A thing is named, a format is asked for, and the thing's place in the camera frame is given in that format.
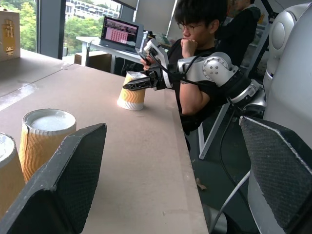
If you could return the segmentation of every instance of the window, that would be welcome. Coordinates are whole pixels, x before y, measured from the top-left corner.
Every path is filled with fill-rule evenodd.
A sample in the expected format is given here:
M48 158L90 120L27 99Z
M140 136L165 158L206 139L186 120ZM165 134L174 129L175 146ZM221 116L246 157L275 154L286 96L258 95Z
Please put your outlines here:
M82 50L82 42L76 37L100 37L104 17L119 18L121 10L121 5L112 0L76 0L73 3L67 0L66 6L73 8L71 12L66 11L65 17L64 47L68 49L68 56Z
M20 46L32 52L37 51L37 1L0 0L0 5L19 12Z

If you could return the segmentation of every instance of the upside-down paper cup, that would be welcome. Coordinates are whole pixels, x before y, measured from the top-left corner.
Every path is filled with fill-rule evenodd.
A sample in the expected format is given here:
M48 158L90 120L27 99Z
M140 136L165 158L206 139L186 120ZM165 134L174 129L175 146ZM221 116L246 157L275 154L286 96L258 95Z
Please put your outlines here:
M65 111L42 109L25 115L19 159L26 182L51 158L65 137L75 131L76 119Z
M10 136L0 133L0 220L24 187L15 142Z
M131 80L144 77L146 76L140 72L128 72L123 85ZM139 111L144 107L144 98L145 89L138 91L122 89L117 104L127 110Z

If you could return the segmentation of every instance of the person in background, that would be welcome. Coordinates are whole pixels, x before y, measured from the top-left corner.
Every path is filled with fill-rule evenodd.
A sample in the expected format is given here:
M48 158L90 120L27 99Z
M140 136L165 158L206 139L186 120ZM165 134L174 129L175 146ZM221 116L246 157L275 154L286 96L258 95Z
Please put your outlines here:
M177 64L179 59L196 56L202 52L215 52L215 33L226 18L226 0L180 0L175 10L183 38L175 42L168 51L170 64ZM141 60L144 70L150 67ZM197 129L216 106L226 103L226 99L218 93L213 82L205 85L174 83L176 100L184 132Z
M220 27L216 38L220 41L217 50L228 54L232 64L239 67L254 40L261 12L254 0L235 0L235 8L240 13L228 25Z

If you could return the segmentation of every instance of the man's hand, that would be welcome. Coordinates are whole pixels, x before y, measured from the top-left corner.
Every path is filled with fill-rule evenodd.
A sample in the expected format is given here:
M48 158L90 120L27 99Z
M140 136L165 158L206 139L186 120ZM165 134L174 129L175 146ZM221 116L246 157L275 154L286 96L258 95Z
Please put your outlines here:
M182 56L186 59L194 56L197 49L197 42L195 40L182 39Z
M151 64L155 63L155 61L150 56L147 56L146 58ZM144 59L141 58L140 62L144 65L144 68L143 68L144 71L147 71L150 69L150 66L147 65Z

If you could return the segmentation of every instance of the cardboard box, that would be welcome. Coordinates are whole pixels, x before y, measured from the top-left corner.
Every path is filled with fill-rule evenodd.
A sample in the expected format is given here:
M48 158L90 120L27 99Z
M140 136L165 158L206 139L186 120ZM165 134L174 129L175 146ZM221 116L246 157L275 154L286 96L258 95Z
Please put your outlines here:
M75 54L75 64L81 65L82 53ZM112 55L102 51L92 51L89 53L89 66L104 72L111 71Z
M20 57L20 15L0 7L0 62Z

